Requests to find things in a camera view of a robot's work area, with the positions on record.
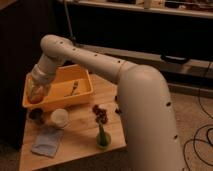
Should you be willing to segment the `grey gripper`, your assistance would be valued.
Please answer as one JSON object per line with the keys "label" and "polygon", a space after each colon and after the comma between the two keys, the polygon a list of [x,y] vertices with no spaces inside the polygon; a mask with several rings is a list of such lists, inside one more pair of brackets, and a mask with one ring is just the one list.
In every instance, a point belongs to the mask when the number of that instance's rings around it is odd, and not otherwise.
{"label": "grey gripper", "polygon": [[27,79],[27,90],[26,90],[28,99],[30,100],[33,97],[34,89],[35,89],[34,82],[39,85],[45,85],[41,87],[42,97],[45,98],[49,94],[49,91],[51,89],[50,83],[54,80],[55,75],[43,72],[38,67],[38,65],[35,65],[33,67],[30,74],[32,78],[30,77]]}

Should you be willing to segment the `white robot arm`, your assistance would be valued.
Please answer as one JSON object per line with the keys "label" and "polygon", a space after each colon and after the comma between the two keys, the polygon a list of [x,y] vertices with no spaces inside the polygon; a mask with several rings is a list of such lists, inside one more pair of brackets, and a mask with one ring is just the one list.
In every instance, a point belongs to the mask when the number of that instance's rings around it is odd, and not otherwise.
{"label": "white robot arm", "polygon": [[117,103],[134,171],[182,171],[185,168],[167,82],[152,66],[88,51],[63,37],[46,35],[42,55],[30,72],[30,103],[45,97],[36,91],[50,84],[59,66],[72,61],[117,85]]}

